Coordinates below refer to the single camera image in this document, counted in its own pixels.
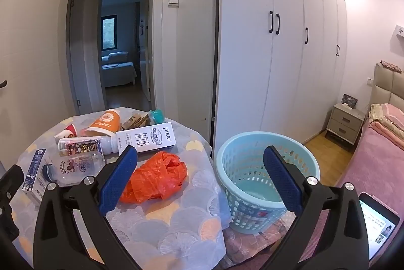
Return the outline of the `blue white carton box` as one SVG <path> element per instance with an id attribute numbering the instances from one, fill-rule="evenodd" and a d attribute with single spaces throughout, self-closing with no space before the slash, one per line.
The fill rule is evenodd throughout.
<path id="1" fill-rule="evenodd" d="M 45 165 L 50 163 L 49 152 L 45 148 L 37 149 L 22 183 L 22 191 L 38 206 L 42 201 L 46 186 L 50 182 L 48 177 L 43 175 L 42 170 Z"/>

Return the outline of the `clear plastic bottle blue cap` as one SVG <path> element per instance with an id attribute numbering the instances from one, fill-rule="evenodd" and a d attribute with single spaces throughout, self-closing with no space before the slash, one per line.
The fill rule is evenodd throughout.
<path id="1" fill-rule="evenodd" d="M 48 182 L 60 187 L 79 184 L 85 177 L 96 177 L 106 161 L 98 151 L 59 157 L 42 167 L 41 174 Z"/>

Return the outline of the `red paper cup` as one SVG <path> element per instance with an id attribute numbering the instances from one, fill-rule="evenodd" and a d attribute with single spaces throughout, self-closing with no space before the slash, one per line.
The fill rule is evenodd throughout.
<path id="1" fill-rule="evenodd" d="M 68 126 L 66 126 L 61 132 L 57 133 L 54 136 L 54 139 L 56 141 L 56 144 L 58 144 L 61 139 L 75 138 L 75 137 L 77 137 L 77 130 L 75 126 L 71 123 Z"/>

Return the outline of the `white tube bottle red label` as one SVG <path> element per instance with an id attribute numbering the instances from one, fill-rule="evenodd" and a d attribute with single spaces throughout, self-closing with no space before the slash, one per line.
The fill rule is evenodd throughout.
<path id="1" fill-rule="evenodd" d="M 62 138 L 58 142 L 58 151 L 61 156 L 72 156 L 91 151 L 108 156 L 118 153 L 118 144 L 115 137 L 109 136 Z"/>

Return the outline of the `orange paper cup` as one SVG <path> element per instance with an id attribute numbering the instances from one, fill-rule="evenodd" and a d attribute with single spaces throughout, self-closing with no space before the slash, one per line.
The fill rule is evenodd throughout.
<path id="1" fill-rule="evenodd" d="M 116 109 L 109 109 L 104 112 L 87 128 L 80 132 L 81 137 L 112 137 L 121 129 L 120 114 Z"/>

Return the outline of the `orange plastic bag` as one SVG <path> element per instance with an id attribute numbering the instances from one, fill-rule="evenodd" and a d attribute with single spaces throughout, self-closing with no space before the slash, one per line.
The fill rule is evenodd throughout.
<path id="1" fill-rule="evenodd" d="M 119 201 L 141 204 L 150 199 L 167 199 L 181 190 L 187 175 L 186 164 L 179 156 L 159 151 L 132 173 Z"/>

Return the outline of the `white toothpaste box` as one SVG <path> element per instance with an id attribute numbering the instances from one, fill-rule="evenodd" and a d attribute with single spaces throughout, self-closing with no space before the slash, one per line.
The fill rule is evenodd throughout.
<path id="1" fill-rule="evenodd" d="M 138 153 L 172 147 L 177 144 L 170 122 L 119 131 L 111 138 L 114 152 L 122 154 L 127 146 Z"/>

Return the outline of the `brown paper packet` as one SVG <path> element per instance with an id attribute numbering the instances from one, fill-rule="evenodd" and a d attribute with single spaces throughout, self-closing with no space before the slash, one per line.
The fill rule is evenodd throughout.
<path id="1" fill-rule="evenodd" d="M 131 130 L 149 125 L 150 125 L 150 118 L 148 114 L 140 115 L 138 113 L 135 113 L 125 123 L 122 124 L 121 128 L 122 130 Z"/>

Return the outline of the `teal packet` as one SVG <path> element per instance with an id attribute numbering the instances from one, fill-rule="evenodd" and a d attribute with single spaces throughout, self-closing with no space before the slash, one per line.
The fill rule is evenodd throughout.
<path id="1" fill-rule="evenodd" d="M 150 119 L 151 125 L 157 125 L 165 122 L 165 116 L 158 108 L 148 111 L 148 118 Z"/>

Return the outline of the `smartphone with lit screen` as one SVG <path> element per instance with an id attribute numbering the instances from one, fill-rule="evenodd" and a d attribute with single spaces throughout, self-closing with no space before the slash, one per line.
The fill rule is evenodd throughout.
<path id="1" fill-rule="evenodd" d="M 371 261 L 398 227 L 400 217 L 396 211 L 374 195 L 362 192 L 359 201 L 366 223 L 369 261 Z"/>

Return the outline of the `pink bed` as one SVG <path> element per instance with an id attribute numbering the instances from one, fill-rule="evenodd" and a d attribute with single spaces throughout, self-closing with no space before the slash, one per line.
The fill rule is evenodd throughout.
<path id="1" fill-rule="evenodd" d="M 351 182 L 385 204 L 403 224 L 403 150 L 369 127 L 366 121 L 358 145 L 321 133 L 306 143 L 320 167 L 320 181 L 339 187 Z"/>

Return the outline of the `pink floral stool cushion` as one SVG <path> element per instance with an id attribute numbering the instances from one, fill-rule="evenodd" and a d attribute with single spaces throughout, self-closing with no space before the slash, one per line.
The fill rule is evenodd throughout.
<path id="1" fill-rule="evenodd" d="M 262 232 L 256 234 L 242 234 L 227 228 L 223 231 L 226 254 L 219 262 L 220 269 L 229 269 L 232 266 L 252 260 L 258 253 L 269 248 L 269 255 L 278 247 L 287 231 L 291 227 L 295 215 L 286 212 L 280 219 Z"/>

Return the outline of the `grey bedside table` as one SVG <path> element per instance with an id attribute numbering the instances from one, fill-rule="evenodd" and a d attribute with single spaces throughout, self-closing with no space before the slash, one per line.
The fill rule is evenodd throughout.
<path id="1" fill-rule="evenodd" d="M 350 109 L 341 103 L 335 104 L 326 130 L 354 145 L 360 135 L 365 117 L 365 114 L 360 110 Z"/>

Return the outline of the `distant blue bed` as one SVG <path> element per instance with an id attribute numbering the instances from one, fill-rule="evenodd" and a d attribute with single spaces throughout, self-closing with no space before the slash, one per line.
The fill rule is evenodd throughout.
<path id="1" fill-rule="evenodd" d="M 105 88 L 135 84 L 137 73 L 129 53 L 120 50 L 101 52 L 102 81 Z"/>

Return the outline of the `beige padded headboard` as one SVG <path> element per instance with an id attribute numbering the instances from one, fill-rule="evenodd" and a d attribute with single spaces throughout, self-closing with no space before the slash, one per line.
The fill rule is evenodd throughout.
<path id="1" fill-rule="evenodd" d="M 404 75 L 385 68 L 381 63 L 374 67 L 373 86 L 369 105 L 391 104 L 404 111 Z"/>

